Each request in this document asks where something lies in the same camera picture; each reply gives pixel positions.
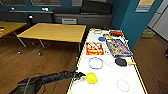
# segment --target black robotic arm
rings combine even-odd
[[[9,94],[36,94],[42,87],[42,85],[55,82],[63,79],[80,79],[82,76],[86,76],[82,72],[62,71],[59,73],[43,75],[38,77],[32,77],[20,81],[17,87]]]

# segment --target book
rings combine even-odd
[[[114,57],[130,57],[133,55],[126,44],[120,39],[106,40],[106,44]]]
[[[86,42],[86,55],[103,55],[101,42]]]

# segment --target magazine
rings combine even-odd
[[[129,57],[133,55],[126,44],[120,39],[106,40],[106,44],[114,57]]]

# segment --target table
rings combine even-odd
[[[96,33],[97,30],[90,30],[86,42],[100,42],[99,37],[103,34],[109,34],[109,31],[101,30]],[[120,39],[125,42],[124,37],[113,37],[114,39]],[[141,79],[136,63],[127,65],[126,67],[118,66],[115,63],[115,58],[108,54],[110,53],[105,42],[101,42],[104,51],[107,51],[104,55],[86,55],[86,43],[78,61],[77,72],[94,73],[98,78],[98,83],[89,84],[86,81],[86,77],[82,77],[80,80],[71,82],[67,94],[144,94],[147,93],[145,85]],[[91,58],[100,58],[103,61],[103,67],[101,69],[92,69],[89,66],[89,60]],[[122,57],[127,62],[134,62],[133,57]]]
[[[86,26],[83,25],[65,25],[65,24],[51,24],[51,23],[38,23],[28,30],[22,32],[18,37],[33,38],[54,41],[66,41],[80,43],[83,38]]]
[[[17,37],[17,34],[15,33],[16,30],[22,28],[23,26],[25,26],[26,23],[16,23],[16,22],[0,22],[0,27],[4,27],[4,31],[3,33],[0,33],[0,38],[10,34],[10,33],[14,33],[15,36]]]

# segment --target cabinet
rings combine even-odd
[[[87,28],[110,29],[112,15],[97,15],[97,14],[54,14],[55,23],[62,24],[64,19],[73,21],[74,24],[86,25]]]
[[[164,0],[148,26],[168,41],[168,0]]]

